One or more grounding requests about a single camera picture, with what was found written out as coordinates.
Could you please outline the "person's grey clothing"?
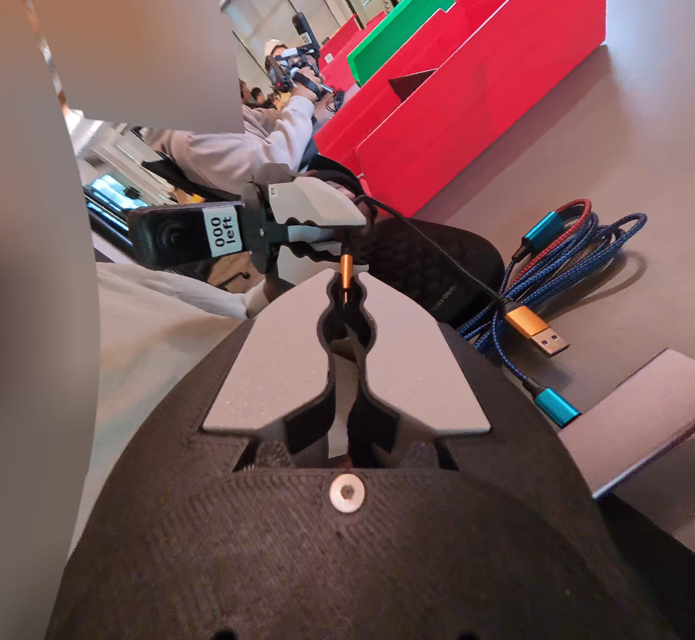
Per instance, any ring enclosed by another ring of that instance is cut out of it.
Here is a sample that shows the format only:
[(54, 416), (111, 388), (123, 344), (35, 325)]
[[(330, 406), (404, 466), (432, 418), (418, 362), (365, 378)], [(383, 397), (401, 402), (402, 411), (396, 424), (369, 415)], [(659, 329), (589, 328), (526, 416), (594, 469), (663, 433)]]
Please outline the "person's grey clothing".
[(85, 486), (100, 492), (162, 398), (241, 322), (268, 305), (265, 283), (230, 293), (177, 273), (97, 263), (100, 376)]

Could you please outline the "red plastic bin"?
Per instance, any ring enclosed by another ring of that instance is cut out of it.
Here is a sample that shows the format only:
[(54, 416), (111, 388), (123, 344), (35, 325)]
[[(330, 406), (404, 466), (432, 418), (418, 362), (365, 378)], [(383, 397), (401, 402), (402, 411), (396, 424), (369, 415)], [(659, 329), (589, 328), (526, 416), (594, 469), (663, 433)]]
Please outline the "red plastic bin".
[(316, 135), (413, 215), (605, 41), (606, 0), (455, 0)]
[(320, 49), (319, 69), (325, 84), (334, 91), (346, 91), (354, 84), (348, 55), (363, 40), (364, 29), (353, 15)]

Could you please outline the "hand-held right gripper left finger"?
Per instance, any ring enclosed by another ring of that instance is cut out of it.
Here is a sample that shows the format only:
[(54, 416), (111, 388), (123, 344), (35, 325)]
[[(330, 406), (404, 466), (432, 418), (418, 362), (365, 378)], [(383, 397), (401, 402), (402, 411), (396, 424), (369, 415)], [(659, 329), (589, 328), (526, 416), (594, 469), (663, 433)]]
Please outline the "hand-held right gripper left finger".
[(325, 440), (336, 414), (336, 383), (324, 324), (339, 280), (336, 271), (321, 271), (252, 320), (204, 432), (281, 442), (292, 455)]

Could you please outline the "black textured case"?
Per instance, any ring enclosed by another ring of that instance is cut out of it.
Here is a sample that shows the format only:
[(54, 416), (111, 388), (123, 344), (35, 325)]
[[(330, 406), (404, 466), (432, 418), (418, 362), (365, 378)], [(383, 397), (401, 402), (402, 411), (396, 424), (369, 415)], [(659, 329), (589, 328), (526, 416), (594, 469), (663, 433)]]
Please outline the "black textured case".
[[(491, 289), (500, 288), (505, 265), (487, 239), (438, 223), (413, 223), (474, 277)], [(490, 303), (481, 288), (397, 218), (378, 222), (353, 242), (356, 261), (367, 263), (373, 277), (411, 298), (438, 322), (457, 328)]]

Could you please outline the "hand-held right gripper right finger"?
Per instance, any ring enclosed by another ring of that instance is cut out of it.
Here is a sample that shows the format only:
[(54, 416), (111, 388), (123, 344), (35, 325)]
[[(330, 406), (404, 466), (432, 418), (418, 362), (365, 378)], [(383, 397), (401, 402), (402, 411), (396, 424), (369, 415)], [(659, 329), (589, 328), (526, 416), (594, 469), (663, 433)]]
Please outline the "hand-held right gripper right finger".
[(353, 463), (400, 463), (412, 444), (481, 436), (491, 424), (443, 329), (369, 273), (346, 308), (359, 369), (347, 431)]

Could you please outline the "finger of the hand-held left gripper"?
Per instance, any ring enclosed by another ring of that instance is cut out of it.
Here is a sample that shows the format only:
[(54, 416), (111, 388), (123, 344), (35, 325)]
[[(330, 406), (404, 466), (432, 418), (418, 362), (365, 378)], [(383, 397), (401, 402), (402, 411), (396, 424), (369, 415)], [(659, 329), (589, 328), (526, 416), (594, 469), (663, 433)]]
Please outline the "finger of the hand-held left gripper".
[(367, 218), (341, 190), (317, 178), (295, 178), (268, 186), (268, 205), (279, 225), (324, 233), (359, 232)]
[(285, 244), (285, 277), (311, 278), (324, 270), (340, 272), (341, 244), (296, 242)]

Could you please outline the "green plastic bin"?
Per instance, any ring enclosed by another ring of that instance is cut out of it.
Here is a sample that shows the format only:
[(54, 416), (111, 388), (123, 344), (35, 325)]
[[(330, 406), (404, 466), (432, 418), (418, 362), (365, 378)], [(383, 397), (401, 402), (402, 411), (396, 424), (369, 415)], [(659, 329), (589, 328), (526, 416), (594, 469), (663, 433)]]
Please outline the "green plastic bin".
[(347, 56), (355, 83), (362, 87), (437, 11), (455, 0), (402, 0)]

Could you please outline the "grey flat device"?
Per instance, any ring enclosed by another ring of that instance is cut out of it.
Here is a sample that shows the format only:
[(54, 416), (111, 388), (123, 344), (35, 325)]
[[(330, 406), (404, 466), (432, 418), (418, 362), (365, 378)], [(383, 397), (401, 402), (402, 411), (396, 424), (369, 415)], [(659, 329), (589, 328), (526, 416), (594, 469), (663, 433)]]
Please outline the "grey flat device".
[(694, 435), (694, 359), (664, 349), (557, 436), (593, 499)]

